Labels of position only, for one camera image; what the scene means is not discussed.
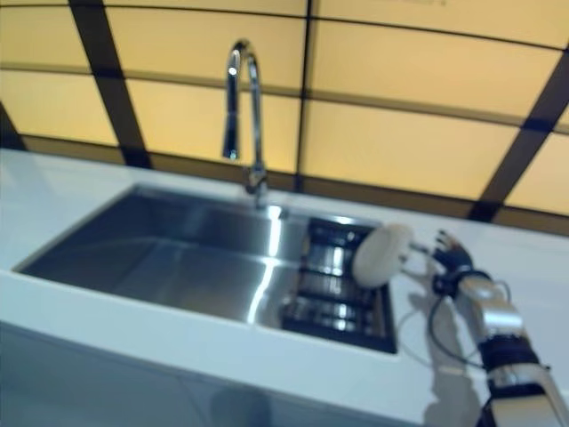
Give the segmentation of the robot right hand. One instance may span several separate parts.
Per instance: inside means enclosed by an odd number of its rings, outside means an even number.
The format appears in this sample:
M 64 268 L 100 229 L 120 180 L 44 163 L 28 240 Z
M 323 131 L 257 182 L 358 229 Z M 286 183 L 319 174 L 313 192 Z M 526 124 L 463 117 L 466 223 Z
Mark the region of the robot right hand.
M 432 248 L 414 241 L 410 247 L 415 252 L 426 255 L 442 269 L 444 274 L 452 275 L 474 269 L 474 263 L 468 250 L 457 237 L 448 231 L 438 231 L 435 245 Z

